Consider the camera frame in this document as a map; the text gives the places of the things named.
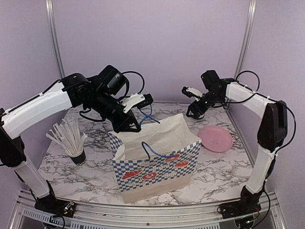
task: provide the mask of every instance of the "paper bag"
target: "paper bag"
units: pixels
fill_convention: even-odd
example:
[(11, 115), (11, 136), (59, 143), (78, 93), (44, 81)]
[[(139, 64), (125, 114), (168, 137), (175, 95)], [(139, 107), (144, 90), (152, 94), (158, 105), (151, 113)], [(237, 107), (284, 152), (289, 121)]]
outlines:
[(183, 114), (142, 125), (139, 133), (109, 132), (113, 168), (125, 203), (147, 199), (188, 185), (201, 139)]

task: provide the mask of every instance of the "lavender wall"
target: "lavender wall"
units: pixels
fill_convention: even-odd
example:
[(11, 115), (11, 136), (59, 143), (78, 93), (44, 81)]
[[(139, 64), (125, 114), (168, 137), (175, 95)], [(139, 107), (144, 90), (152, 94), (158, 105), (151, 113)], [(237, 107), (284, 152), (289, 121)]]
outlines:
[[(5, 109), (38, 94), (59, 78), (44, 1), (0, 0), (0, 69), (0, 107)], [(22, 134), (26, 153), (36, 166), (49, 144), (45, 133), (62, 115), (52, 116)], [(1, 228), (7, 228), (21, 185), (12, 170), (0, 167)]]
[[(183, 86), (204, 90), (200, 75), (233, 76), (249, 1), (54, 0), (66, 74), (98, 74), (112, 64), (146, 79), (157, 101), (189, 101)], [(130, 92), (141, 80), (128, 75)]]
[[(279, 153), (269, 190), (275, 190), (287, 228), (305, 228), (305, 1), (259, 0), (254, 20), (250, 48), (244, 70), (257, 72), (262, 80), (260, 92), (282, 99), (294, 111), (297, 133), (293, 143)], [(256, 87), (255, 77), (245, 75), (242, 82)], [(231, 113), (256, 156), (256, 132), (259, 120), (241, 105), (231, 107)], [(290, 138), (293, 123), (289, 121)]]

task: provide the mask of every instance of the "marble table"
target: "marble table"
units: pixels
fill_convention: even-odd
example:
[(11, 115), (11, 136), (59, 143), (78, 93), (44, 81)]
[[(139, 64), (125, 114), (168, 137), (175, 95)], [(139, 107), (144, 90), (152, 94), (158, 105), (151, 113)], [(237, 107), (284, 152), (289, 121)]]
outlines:
[[(156, 119), (163, 119), (178, 113), (185, 115), (188, 105), (154, 103), (153, 116)], [(66, 117), (79, 117), (81, 131), (89, 136), (84, 144), (86, 164), (76, 166), (62, 147), (52, 142), (43, 158), (39, 172), (50, 181), (58, 197), (92, 203), (124, 205), (112, 167), (112, 153), (108, 138), (108, 132), (112, 130), (111, 123), (109, 121), (95, 123), (80, 118), (78, 114), (80, 109), (81, 107), (69, 110)], [(141, 121), (143, 114), (137, 109), (133, 111), (138, 121)], [(145, 108), (144, 111), (148, 113), (149, 108)], [(88, 116), (100, 118), (94, 111)], [(128, 205), (187, 205), (240, 197), (241, 189), (252, 172), (252, 166), (226, 112), (222, 108), (210, 108), (201, 120), (186, 116), (185, 119), (190, 130), (195, 134), (206, 125), (226, 128), (234, 139), (233, 147), (225, 153), (213, 153), (202, 147), (196, 171), (189, 186)]]

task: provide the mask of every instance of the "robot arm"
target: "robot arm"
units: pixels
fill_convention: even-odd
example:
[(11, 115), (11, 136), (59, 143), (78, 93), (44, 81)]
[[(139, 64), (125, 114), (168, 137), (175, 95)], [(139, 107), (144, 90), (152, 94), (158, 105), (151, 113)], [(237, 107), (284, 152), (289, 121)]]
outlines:
[[(216, 103), (224, 104), (228, 98), (236, 103), (241, 102), (262, 119), (257, 134), (259, 147), (256, 162), (252, 174), (241, 192), (241, 200), (233, 202), (231, 205), (220, 206), (224, 219), (252, 213), (254, 208), (259, 206), (258, 200), (264, 190), (265, 181), (273, 170), (276, 150), (283, 144), (287, 135), (285, 103), (272, 101), (233, 78), (219, 79), (214, 70), (205, 72), (201, 79), (208, 92), (195, 96), (195, 101), (188, 107), (188, 117), (199, 119), (209, 107)], [(188, 91), (187, 87), (182, 89), (183, 94), (192, 97)]]
[(141, 130), (131, 108), (150, 105), (150, 94), (135, 94), (120, 102), (112, 97), (128, 80), (114, 67), (108, 65), (99, 75), (85, 78), (79, 73), (56, 81), (44, 92), (4, 111), (0, 109), (0, 159), (11, 167), (25, 182), (37, 198), (35, 207), (44, 211), (64, 212), (65, 204), (56, 199), (51, 185), (42, 178), (33, 163), (24, 154), (24, 144), (20, 135), (32, 125), (60, 111), (83, 105), (92, 108), (102, 118), (111, 121), (115, 132)]

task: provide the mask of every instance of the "bag handle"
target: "bag handle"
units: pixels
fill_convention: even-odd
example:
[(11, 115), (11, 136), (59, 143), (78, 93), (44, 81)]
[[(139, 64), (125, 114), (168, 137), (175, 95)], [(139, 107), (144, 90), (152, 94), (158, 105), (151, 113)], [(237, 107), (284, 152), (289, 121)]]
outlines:
[(150, 118), (150, 119), (153, 120), (154, 122), (160, 124), (160, 122), (159, 122), (157, 119), (154, 119), (154, 118), (152, 117), (152, 114), (153, 114), (153, 107), (152, 107), (151, 104), (150, 104), (150, 107), (151, 107), (151, 112), (150, 112), (150, 114), (146, 114), (146, 113), (144, 113), (141, 109), (139, 109), (140, 112), (141, 112), (143, 115), (145, 115), (145, 118), (142, 119), (142, 121), (140, 121), (140, 126), (142, 126), (142, 123), (143, 123), (146, 119), (148, 119), (148, 118)]
[(158, 156), (160, 156), (160, 157), (164, 157), (164, 158), (170, 158), (170, 157), (172, 157), (172, 156), (174, 155), (174, 153), (175, 153), (175, 152), (172, 152), (169, 156), (161, 155), (161, 154), (158, 154), (156, 151), (154, 151), (146, 142), (142, 142), (141, 144), (142, 144), (142, 147), (143, 147), (145, 153), (146, 153), (147, 156), (148, 156), (148, 159), (151, 159), (151, 156), (149, 155), (149, 153), (148, 153), (147, 149), (145, 148), (145, 146), (147, 146), (147, 147), (150, 149), (150, 151), (152, 151), (154, 154), (156, 154), (156, 155), (158, 155)]

